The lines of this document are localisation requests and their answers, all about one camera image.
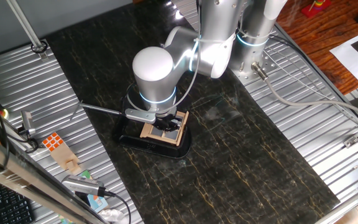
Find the black stand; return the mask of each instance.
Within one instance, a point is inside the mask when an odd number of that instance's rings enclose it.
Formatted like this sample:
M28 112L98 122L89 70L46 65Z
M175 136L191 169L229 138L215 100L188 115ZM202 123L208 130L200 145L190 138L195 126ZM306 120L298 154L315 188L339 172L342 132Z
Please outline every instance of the black stand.
M118 144L173 159L180 159L188 154L191 146L191 134L187 127L183 130L180 145L174 146L173 144L155 139L125 135L125 128L128 121L129 120L125 117L119 118L117 128L113 133L113 138Z

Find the black keyboard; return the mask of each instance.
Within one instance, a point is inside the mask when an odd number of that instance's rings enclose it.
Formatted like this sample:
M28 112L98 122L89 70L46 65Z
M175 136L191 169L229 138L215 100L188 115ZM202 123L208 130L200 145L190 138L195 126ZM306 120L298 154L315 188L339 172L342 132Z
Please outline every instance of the black keyboard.
M34 222L29 199L0 184L0 223L31 224Z

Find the metal bar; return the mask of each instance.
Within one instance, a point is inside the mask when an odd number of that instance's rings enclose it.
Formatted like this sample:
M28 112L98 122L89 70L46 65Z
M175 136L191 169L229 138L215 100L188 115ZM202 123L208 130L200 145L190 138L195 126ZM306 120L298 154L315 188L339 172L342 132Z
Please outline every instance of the metal bar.
M0 165L5 153L6 149L0 145ZM7 169L0 173L0 183L75 223L106 224L94 210L22 151L10 153Z
M98 106L92 106L92 105L87 105L85 103L78 103L79 106L82 106L84 108L89 108L89 109L93 109L93 110L98 110L98 111L103 111L106 113L111 113L111 114L115 114L115 115L122 115L122 113L120 111L115 111L115 110L110 110L110 109L106 109L106 108L101 108Z
M42 49L43 46L41 44L41 41L38 39L37 34L35 34L33 28L31 27L29 21L25 17L22 9L18 5L16 0L6 0L9 6L11 7L13 13L16 15L17 19L19 20L20 24L22 24L22 27L25 31L25 33L29 36L32 44L37 49Z
M332 224L342 218L348 211L358 206L358 193L320 219L316 224Z

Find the metal frame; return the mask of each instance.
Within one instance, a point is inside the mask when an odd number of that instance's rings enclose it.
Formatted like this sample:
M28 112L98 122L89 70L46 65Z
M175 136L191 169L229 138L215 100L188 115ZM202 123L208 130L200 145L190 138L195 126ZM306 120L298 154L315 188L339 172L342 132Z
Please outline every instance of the metal frame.
M6 0L6 1L7 1L8 5L11 7L15 16L17 17L17 20L22 25L25 33L29 36L29 39L31 40L33 46L35 47L35 51L37 51L37 52L41 51L41 53L39 53L40 58L42 60L48 59L48 55L45 52L45 50L46 50L45 48L47 46L41 43L40 39L37 37L37 34L35 34L33 28L30 25L30 22L25 17L25 15L24 15L22 9L20 8L19 4L17 3L17 1L16 0Z
M0 166L5 156L6 149L0 145ZM107 223L74 193L31 161L23 151L10 152L7 169L0 172L0 183L75 223Z

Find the silver ribbed metal platform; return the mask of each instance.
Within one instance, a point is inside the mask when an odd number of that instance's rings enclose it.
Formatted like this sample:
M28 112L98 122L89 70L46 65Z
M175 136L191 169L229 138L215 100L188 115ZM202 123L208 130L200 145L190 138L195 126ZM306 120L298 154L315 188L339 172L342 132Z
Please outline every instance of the silver ribbed metal platform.
M174 6L198 29L195 0L173 0ZM289 38L275 28L273 35ZM292 76L330 99L344 101L345 97L324 77L323 73L287 47L270 40L265 51ZM269 72L277 92L290 101L315 101L324 98L303 86L280 68ZM240 81L253 99L295 146L316 173L341 202L358 192L358 146L347 149L343 142L358 132L357 119L349 119L332 105L293 107L279 102L258 79Z
M0 55L0 103L10 113L8 120L18 128L22 122L21 110L30 111L38 142L57 132L80 159L83 170L89 170L94 179L103 181L107 189L127 201L132 223L143 223L85 111L81 108L70 120L78 98L51 49L47 54L49 59L41 61L28 45ZM31 156L58 180L69 174L60 168L46 148ZM127 208L117 198L108 198L107 202L111 208L127 215ZM36 223L60 223L56 213L35 202L32 206Z
M176 5L172 4L172 7L177 7L197 29L195 0L175 0L173 3ZM279 29L275 29L275 34L285 37ZM286 71L310 88L330 99L344 98L321 75L321 71L307 65L292 49L270 40L265 50ZM35 137L41 141L56 131L80 158L83 169L88 169L95 179L103 181L110 190L118 192L128 201L132 223L143 223L83 109L72 121L69 120L78 99L53 52L48 49L47 53L50 59L45 62L32 53L29 46L0 55L0 102L11 113L10 122L20 126L20 110L31 111L37 126ZM288 100L323 99L279 68L269 73L269 79L278 93ZM283 105L261 80L247 80L245 87L340 201L358 192L358 147L347 149L343 145L345 139L358 132L357 118L348 118L332 105L304 108ZM32 158L58 180L67 174L46 149L39 149ZM120 201L109 198L108 202L111 207L126 213ZM37 223L60 223L57 214L36 203L33 206Z

